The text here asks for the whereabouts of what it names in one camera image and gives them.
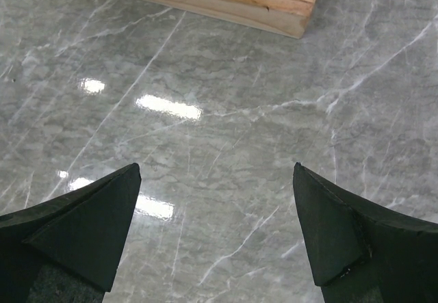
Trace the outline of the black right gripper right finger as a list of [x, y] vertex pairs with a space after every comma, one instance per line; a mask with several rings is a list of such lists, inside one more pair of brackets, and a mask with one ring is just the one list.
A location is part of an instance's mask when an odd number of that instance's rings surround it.
[[294, 197], [325, 302], [436, 302], [437, 225], [378, 205], [297, 163]]

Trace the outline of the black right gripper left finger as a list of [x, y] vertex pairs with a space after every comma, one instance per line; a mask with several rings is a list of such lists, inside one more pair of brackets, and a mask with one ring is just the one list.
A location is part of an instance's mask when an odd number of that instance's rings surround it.
[[102, 302], [112, 290], [141, 185], [129, 164], [1, 216], [2, 302]]

